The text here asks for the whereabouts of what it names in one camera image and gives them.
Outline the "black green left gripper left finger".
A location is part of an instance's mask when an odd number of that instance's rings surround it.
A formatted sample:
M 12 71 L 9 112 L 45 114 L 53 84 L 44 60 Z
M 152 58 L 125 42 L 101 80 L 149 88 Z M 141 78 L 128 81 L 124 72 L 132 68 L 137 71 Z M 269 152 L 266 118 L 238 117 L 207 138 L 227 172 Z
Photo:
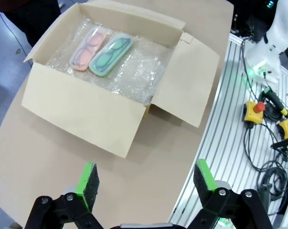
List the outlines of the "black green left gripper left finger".
M 73 192 L 62 194 L 53 200 L 39 196 L 27 219 L 26 229 L 62 229 L 74 223 L 79 229 L 101 229 L 92 214 L 99 187 L 97 165 L 88 162 Z

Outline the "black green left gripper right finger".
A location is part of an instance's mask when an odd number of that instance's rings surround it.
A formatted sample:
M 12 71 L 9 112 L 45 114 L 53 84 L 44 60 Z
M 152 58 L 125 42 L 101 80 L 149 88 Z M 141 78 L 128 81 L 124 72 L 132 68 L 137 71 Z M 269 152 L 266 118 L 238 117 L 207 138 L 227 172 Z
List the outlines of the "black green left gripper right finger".
M 193 182 L 202 209 L 189 229 L 213 229 L 220 218 L 230 219 L 236 229 L 273 228 L 258 192 L 245 189 L 237 194 L 219 187 L 204 159 L 195 161 Z

